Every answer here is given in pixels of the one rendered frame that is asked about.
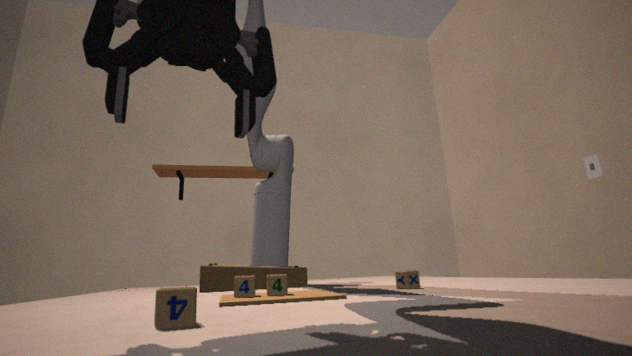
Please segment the tan rectangular mat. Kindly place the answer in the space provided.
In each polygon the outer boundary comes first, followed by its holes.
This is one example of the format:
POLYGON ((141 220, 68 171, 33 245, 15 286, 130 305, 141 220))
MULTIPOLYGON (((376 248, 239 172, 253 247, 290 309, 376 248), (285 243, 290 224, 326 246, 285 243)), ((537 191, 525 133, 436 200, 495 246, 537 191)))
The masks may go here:
POLYGON ((346 295, 321 290, 292 291, 287 292, 287 295, 280 296, 267 296, 267 293, 256 293, 254 297, 246 298, 235 298, 233 294, 226 294, 221 296, 219 307, 341 299, 346 299, 346 295))

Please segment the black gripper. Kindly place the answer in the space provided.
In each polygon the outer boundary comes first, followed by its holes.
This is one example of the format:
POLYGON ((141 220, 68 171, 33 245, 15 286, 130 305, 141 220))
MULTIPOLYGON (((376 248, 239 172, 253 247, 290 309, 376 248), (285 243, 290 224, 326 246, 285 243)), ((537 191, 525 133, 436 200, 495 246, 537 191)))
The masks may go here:
POLYGON ((108 73, 105 103, 115 122, 125 123, 129 75, 161 57, 169 65, 205 72, 213 68, 237 95, 234 137, 244 138, 256 122, 256 97, 266 97, 277 77, 269 30, 240 30, 235 4, 236 0, 96 0, 82 44, 87 64, 108 73), (137 20, 140 29, 127 42, 109 48, 115 26, 121 28, 130 19, 137 20), (237 44, 252 57, 253 74, 237 44))

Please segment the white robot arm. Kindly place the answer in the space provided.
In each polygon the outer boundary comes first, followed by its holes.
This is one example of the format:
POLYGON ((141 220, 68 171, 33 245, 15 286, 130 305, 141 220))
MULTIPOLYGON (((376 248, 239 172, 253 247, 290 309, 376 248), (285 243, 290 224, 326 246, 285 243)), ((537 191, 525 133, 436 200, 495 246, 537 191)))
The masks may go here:
MULTIPOLYGON (((263 0, 247 0, 242 30, 266 27, 263 0)), ((250 265, 288 267, 293 140, 289 135, 263 135, 261 124, 276 84, 266 97, 256 97, 256 122, 247 132, 253 166, 276 171, 254 187, 250 265), (278 169, 278 172, 277 172, 278 169)))

